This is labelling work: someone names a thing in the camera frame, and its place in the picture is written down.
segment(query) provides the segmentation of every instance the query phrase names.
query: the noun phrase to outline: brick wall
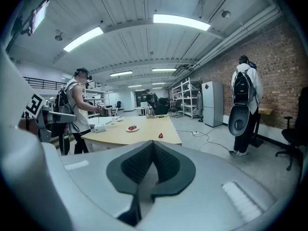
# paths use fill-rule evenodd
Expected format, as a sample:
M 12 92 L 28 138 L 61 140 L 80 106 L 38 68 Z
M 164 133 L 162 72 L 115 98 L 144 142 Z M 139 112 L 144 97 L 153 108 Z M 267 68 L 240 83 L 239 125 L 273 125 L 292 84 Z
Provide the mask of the brick wall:
M 224 114 L 233 106 L 231 78 L 238 58 L 246 55 L 257 65 L 264 89 L 261 107 L 273 108 L 272 115 L 261 115 L 261 123 L 286 128 L 284 116 L 292 116 L 295 123 L 298 97 L 308 86 L 308 58 L 300 38 L 284 17 L 253 33 L 192 73 L 191 78 L 201 78 L 202 83 L 223 83 Z

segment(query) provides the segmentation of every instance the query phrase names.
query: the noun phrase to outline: refrigerator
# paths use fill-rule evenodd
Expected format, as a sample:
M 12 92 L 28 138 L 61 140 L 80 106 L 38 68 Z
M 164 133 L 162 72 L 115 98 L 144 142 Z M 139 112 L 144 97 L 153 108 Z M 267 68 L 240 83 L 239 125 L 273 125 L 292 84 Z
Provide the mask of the refrigerator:
M 211 127 L 223 123 L 223 89 L 222 83 L 209 81 L 202 84 L 203 121 Z

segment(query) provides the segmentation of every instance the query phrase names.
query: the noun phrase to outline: white ceiling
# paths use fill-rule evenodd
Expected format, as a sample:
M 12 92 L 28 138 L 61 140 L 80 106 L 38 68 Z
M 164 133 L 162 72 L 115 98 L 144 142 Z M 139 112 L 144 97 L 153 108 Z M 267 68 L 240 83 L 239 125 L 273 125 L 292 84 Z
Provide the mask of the white ceiling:
M 25 0 L 24 18 L 42 0 Z M 224 38 L 269 6 L 267 0 L 50 0 L 46 18 L 35 33 L 20 35 L 9 54 L 67 73 L 79 67 L 93 71 L 95 81 L 114 88 L 154 82 L 170 86 L 188 73 L 152 73 L 152 68 L 190 66 Z M 153 24 L 153 14 L 185 16 L 211 25 L 208 32 L 179 25 Z M 231 17 L 221 17 L 229 10 Z M 63 48 L 83 33 L 101 26 L 104 34 L 71 52 Z M 56 30 L 64 34 L 56 41 Z M 111 73 L 132 70 L 127 77 Z

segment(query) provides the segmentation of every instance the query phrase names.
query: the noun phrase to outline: doorway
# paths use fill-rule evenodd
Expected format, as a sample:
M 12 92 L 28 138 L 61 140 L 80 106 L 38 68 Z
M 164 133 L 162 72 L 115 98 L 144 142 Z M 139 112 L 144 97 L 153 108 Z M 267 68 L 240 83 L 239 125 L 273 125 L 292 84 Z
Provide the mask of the doorway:
M 135 93 L 137 107 L 140 107 L 141 102 L 146 102 L 146 91 L 136 91 Z

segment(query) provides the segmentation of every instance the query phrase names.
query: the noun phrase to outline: gray floor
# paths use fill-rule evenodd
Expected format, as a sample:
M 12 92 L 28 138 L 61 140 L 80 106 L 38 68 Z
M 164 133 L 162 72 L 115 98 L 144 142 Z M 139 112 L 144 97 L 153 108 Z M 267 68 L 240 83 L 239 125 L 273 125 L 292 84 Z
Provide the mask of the gray floor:
M 140 110 L 132 112 L 120 111 L 119 116 L 137 116 L 139 113 Z M 212 130 L 213 128 L 198 122 L 198 118 L 192 120 L 188 116 L 180 118 L 171 117 L 171 120 L 175 129 L 178 131 L 183 146 L 204 153 L 214 154 L 227 160 L 232 165 L 238 167 L 247 175 L 261 183 L 276 199 L 281 198 L 294 189 L 298 180 L 300 167 L 298 163 L 294 161 L 292 169 L 287 171 L 286 167 L 289 165 L 289 156 L 279 155 L 278 157 L 275 157 L 275 153 L 280 150 L 278 146 L 266 141 L 258 148 L 249 145 L 247 149 L 248 154 L 242 157 L 237 157 L 229 154 L 226 148 L 217 144 L 209 143 L 219 143 L 227 147 L 229 150 L 232 150 L 234 137 L 229 133 L 226 126 L 220 126 Z M 209 139 L 207 136 L 194 137 L 190 132 L 184 131 L 199 131 L 202 133 L 210 132 L 208 134 Z M 75 141 L 72 141 L 70 144 L 71 154 L 74 153 L 75 143 Z M 96 151 L 106 149 L 97 145 L 93 145 L 93 148 Z M 144 216 L 152 206 L 149 194 L 157 180 L 156 168 L 152 165 L 140 184 L 142 216 Z

